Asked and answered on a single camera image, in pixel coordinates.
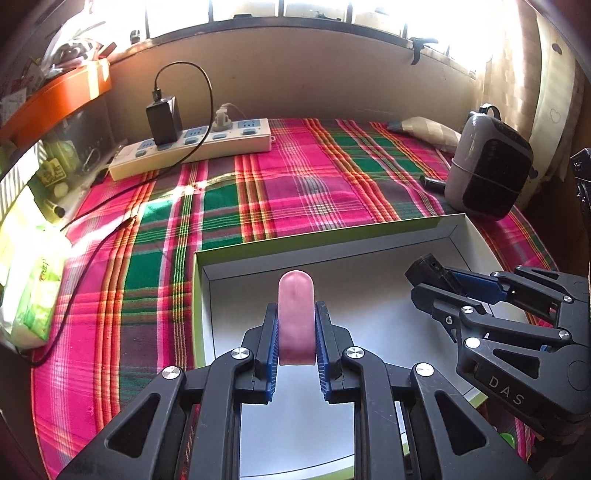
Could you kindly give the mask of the beige power strip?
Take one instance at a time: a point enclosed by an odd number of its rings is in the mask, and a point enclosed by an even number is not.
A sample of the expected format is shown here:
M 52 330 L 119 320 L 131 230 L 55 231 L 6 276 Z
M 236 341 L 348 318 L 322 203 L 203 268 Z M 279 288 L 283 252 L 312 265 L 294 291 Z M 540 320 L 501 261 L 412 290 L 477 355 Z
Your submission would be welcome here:
M 171 144 L 156 145 L 152 139 L 126 145 L 113 158 L 108 171 L 114 181 L 170 167 L 184 159 L 197 162 L 221 157 L 264 153 L 271 150 L 270 123 L 266 118 L 240 120 L 228 130 L 207 136 L 206 126 L 183 130 Z

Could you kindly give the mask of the beige pouch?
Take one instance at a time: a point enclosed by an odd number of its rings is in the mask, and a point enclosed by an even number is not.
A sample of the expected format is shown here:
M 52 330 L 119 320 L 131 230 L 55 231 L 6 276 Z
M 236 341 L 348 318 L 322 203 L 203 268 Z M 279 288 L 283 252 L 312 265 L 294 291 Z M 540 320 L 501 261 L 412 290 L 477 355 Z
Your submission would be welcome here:
M 447 153 L 455 153 L 461 139 L 461 134 L 456 130 L 420 116 L 390 122 L 387 130 L 410 135 Z

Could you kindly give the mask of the black charger adapter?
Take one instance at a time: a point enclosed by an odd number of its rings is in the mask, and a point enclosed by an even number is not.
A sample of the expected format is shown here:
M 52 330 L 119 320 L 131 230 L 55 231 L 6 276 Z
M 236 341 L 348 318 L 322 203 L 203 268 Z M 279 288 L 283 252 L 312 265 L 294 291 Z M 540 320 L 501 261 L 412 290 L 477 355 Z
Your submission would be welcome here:
M 146 107 L 152 139 L 157 146 L 176 142 L 182 123 L 175 96 L 164 97 L 159 88 L 152 91 L 152 103 Z

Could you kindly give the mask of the black clear lighter device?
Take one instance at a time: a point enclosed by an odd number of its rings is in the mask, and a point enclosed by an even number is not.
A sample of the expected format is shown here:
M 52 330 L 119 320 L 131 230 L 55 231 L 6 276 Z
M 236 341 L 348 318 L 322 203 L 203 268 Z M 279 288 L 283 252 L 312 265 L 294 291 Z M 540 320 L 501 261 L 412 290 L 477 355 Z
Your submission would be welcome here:
M 432 253 L 417 259 L 405 272 L 405 276 L 414 287 L 427 284 L 459 295 L 466 293 L 452 271 L 444 267 Z

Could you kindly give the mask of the small grey black heater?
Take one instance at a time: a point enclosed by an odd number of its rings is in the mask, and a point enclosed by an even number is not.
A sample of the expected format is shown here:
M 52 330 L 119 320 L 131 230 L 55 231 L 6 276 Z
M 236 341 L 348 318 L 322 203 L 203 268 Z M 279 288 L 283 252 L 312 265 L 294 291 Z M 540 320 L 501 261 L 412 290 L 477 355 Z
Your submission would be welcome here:
M 500 110 L 485 103 L 464 126 L 445 186 L 456 210 L 502 219 L 526 182 L 538 176 L 530 143 L 506 124 Z

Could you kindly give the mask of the green tissue pack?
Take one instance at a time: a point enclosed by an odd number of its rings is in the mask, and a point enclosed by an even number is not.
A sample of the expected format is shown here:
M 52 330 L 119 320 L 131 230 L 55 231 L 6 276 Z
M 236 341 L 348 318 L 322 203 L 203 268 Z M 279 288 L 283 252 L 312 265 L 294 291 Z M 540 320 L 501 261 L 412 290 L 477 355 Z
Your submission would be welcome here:
M 47 344 L 70 248 L 51 224 L 1 236 L 1 338 L 13 347 Z

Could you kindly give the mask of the pink clip plain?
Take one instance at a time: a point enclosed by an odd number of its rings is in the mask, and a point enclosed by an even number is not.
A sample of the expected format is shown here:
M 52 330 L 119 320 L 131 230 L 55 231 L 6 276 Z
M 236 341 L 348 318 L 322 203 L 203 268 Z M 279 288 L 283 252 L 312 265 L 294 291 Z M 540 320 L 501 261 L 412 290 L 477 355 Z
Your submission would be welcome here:
M 300 270 L 283 274 L 279 282 L 280 364 L 315 364 L 315 288 L 311 276 Z

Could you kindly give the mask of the black window hook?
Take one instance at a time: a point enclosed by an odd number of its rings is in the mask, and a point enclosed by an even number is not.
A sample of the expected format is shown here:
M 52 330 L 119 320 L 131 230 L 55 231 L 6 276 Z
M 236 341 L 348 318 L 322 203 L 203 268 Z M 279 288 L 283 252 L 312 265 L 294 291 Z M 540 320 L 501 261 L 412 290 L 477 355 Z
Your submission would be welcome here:
M 413 59 L 411 65 L 417 65 L 421 59 L 422 50 L 430 44 L 438 44 L 439 41 L 434 38 L 422 38 L 422 37 L 411 37 L 410 42 L 412 43 Z

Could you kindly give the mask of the plaid pink green cloth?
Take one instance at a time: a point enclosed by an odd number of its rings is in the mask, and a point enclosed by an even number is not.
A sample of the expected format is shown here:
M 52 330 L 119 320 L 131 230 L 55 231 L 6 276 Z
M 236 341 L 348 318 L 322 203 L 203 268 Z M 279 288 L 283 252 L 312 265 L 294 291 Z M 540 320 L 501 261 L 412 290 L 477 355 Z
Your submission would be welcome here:
M 372 224 L 455 215 L 420 184 L 445 179 L 447 155 L 381 123 L 283 119 L 266 153 L 188 163 L 93 187 L 67 232 L 54 348 L 32 371 L 35 434 L 56 478 L 168 366 L 193 355 L 199 251 Z M 554 261 L 518 211 L 469 218 L 501 263 Z

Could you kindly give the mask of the green white cardboard box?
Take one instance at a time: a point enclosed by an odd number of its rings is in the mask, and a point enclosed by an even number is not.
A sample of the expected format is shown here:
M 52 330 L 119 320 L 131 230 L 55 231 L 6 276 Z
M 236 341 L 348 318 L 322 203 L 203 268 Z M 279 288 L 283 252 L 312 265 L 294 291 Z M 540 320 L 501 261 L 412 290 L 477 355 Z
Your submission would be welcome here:
M 385 362 L 436 367 L 474 406 L 484 395 L 456 372 L 457 347 L 418 311 L 406 271 L 426 254 L 481 274 L 501 263 L 468 217 L 455 214 L 372 224 L 199 251 L 192 280 L 193 355 L 207 365 L 242 343 L 279 295 L 280 277 L 301 270 L 332 322 Z M 273 401 L 242 410 L 243 479 L 348 479 L 353 474 L 353 408 L 322 399 L 312 366 L 280 368 Z

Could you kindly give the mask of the orange tray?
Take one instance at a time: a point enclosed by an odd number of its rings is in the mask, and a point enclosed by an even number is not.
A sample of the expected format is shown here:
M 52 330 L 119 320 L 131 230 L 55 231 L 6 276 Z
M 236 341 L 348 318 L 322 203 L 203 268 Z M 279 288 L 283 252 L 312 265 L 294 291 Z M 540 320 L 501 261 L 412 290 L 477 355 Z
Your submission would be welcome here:
M 1 140 L 26 149 L 60 121 L 112 87 L 107 59 L 92 61 L 38 90 L 1 128 Z

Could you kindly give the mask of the heart pattern curtain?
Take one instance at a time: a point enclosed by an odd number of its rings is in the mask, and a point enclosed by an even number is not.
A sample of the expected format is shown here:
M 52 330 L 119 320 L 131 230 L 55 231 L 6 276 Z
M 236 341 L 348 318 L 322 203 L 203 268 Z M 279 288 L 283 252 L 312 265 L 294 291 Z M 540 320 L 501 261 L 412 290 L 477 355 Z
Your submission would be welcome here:
M 502 118 L 529 141 L 535 189 L 566 175 L 582 100 L 583 72 L 559 30 L 526 1 L 494 1 L 484 32 L 494 50 L 479 74 L 480 102 L 500 108 Z

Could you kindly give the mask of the white plug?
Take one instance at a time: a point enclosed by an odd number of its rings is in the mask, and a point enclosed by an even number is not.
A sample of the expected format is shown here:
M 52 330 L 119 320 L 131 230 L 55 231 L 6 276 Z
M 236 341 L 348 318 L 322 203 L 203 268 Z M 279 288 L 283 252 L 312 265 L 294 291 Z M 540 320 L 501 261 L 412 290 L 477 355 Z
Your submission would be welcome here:
M 214 118 L 211 124 L 211 130 L 214 132 L 222 132 L 226 130 L 232 129 L 232 120 L 229 117 L 229 111 L 238 112 L 242 119 L 246 118 L 245 112 L 242 111 L 241 108 L 236 106 L 235 104 L 228 102 L 223 103 L 219 108 L 216 110 L 214 114 Z

